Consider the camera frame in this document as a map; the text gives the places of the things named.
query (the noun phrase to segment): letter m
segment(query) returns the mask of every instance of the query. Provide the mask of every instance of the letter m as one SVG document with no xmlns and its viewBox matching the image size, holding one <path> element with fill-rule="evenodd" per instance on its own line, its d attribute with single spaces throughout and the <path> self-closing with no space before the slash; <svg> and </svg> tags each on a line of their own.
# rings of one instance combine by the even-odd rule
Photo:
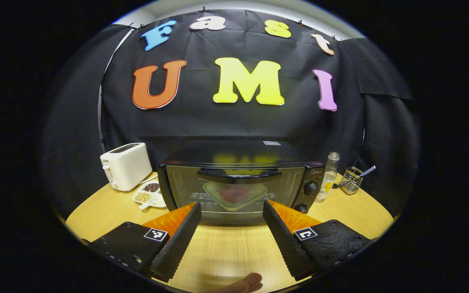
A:
<svg viewBox="0 0 469 293">
<path fill-rule="evenodd" d="M 285 100 L 280 95 L 278 71 L 281 66 L 272 61 L 260 61 L 253 73 L 249 73 L 237 58 L 218 58 L 220 66 L 220 86 L 213 95 L 217 103 L 234 103 L 238 95 L 233 93 L 233 83 L 237 86 L 245 102 L 250 102 L 258 86 L 260 93 L 256 100 L 260 104 L 283 105 Z"/>
</svg>

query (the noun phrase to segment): wooden table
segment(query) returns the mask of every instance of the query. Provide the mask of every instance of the wooden table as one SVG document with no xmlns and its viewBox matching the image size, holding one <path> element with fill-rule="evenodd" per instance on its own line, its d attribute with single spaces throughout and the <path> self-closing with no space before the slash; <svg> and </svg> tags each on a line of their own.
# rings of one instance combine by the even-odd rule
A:
<svg viewBox="0 0 469 293">
<path fill-rule="evenodd" d="M 125 221 L 144 224 L 168 213 L 167 208 L 140 210 L 131 198 L 136 190 L 123 192 L 110 184 L 104 186 L 73 211 L 66 220 L 67 226 L 78 237 L 94 241 Z M 388 211 L 363 190 L 346 195 L 341 189 L 332 189 L 329 197 L 314 203 L 307 215 L 322 222 L 337 219 L 369 239 L 381 236 L 393 223 Z M 263 277 L 260 293 L 299 283 L 287 270 L 265 224 L 242 227 L 199 224 L 175 276 L 166 284 L 203 292 L 229 285 L 251 272 Z"/>
</svg>

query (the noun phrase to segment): dark seeds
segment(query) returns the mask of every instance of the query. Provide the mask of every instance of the dark seeds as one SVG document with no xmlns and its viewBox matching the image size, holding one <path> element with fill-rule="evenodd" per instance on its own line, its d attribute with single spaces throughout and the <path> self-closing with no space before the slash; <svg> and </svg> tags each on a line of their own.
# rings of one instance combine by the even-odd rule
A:
<svg viewBox="0 0 469 293">
<path fill-rule="evenodd" d="M 160 187 L 160 185 L 158 185 L 158 183 L 150 183 L 148 185 L 146 185 L 146 187 L 144 187 L 142 190 L 143 191 L 149 191 L 149 192 L 155 192 L 158 190 L 158 188 Z"/>
</svg>

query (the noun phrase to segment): pink letter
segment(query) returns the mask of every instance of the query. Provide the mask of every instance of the pink letter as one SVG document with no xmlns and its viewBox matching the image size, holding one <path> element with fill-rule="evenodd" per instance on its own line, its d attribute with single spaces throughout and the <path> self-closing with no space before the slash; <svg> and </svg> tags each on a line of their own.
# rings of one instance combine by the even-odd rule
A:
<svg viewBox="0 0 469 293">
<path fill-rule="evenodd" d="M 322 98 L 320 102 L 318 102 L 318 106 L 323 110 L 336 111 L 338 106 L 334 103 L 334 96 L 332 94 L 332 75 L 319 69 L 314 69 L 312 72 L 318 77 L 318 82 L 320 83 L 320 94 Z"/>
</svg>

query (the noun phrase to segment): straw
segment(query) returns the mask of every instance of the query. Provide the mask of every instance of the straw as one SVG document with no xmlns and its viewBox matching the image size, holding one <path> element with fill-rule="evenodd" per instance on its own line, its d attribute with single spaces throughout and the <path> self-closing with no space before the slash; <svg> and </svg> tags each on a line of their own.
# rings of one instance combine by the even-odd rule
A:
<svg viewBox="0 0 469 293">
<path fill-rule="evenodd" d="M 376 169 L 376 166 L 372 166 L 372 168 L 368 169 L 367 171 L 363 172 L 363 174 L 359 175 L 360 177 L 363 177 L 367 175 L 368 173 L 372 172 L 374 169 Z"/>
</svg>

